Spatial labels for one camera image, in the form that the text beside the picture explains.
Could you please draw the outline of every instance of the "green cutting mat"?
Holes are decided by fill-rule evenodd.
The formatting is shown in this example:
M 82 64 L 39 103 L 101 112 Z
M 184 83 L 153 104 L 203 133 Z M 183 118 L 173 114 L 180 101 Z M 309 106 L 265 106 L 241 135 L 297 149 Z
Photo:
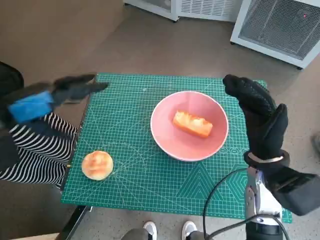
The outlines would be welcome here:
M 68 204 L 202 215 L 214 185 L 229 172 L 246 168 L 245 120 L 221 79 L 101 73 L 110 86 L 90 98 L 83 128 L 62 195 Z M 179 91 L 199 91 L 217 100 L 228 116 L 229 135 L 214 156 L 187 163 L 166 155 L 153 140 L 150 117 L 159 101 Z M 103 181 L 85 177 L 81 163 L 95 150 L 110 153 L 112 174 Z M 213 196 L 208 216 L 244 218 L 245 172 L 231 176 Z M 284 211 L 284 221 L 292 216 Z

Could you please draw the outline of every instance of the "striped clothing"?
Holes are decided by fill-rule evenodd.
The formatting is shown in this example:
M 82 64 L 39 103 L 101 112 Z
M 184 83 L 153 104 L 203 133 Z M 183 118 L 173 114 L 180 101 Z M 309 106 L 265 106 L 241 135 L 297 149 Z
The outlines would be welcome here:
M 0 180 L 61 186 L 78 130 L 53 112 L 41 120 L 65 137 L 37 134 L 26 125 L 14 126 L 9 133 L 20 162 L 0 171 Z

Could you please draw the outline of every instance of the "white sneaker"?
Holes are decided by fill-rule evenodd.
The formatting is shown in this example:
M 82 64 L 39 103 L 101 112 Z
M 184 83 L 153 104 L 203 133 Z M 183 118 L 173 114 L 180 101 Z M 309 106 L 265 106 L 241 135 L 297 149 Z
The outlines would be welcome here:
M 153 221 L 147 221 L 143 228 L 146 229 L 150 235 L 152 235 L 152 240 L 157 240 L 157 227 Z
M 186 240 L 186 237 L 188 237 L 192 232 L 197 230 L 197 226 L 193 221 L 186 221 L 182 227 L 182 240 Z

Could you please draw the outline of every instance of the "white appliance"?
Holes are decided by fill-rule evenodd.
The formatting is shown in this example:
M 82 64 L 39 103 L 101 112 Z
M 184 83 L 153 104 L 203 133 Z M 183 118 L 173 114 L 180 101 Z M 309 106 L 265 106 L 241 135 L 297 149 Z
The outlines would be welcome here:
M 123 0 L 176 22 L 179 17 L 235 22 L 242 0 Z
M 130 4 L 148 12 L 163 16 L 172 21 L 178 21 L 178 2 L 180 0 L 123 0 L 124 4 Z
M 320 0 L 243 0 L 230 42 L 304 69 L 320 53 Z

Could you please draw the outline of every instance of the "bread roll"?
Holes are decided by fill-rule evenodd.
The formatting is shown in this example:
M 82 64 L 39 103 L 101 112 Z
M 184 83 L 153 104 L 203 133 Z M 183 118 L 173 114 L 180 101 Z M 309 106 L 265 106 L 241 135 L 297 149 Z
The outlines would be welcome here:
M 107 152 L 94 151 L 85 156 L 81 168 L 84 175 L 89 179 L 101 181 L 112 172 L 114 162 Z
M 185 132 L 207 138 L 213 127 L 212 123 L 202 117 L 194 116 L 184 111 L 176 111 L 173 124 Z

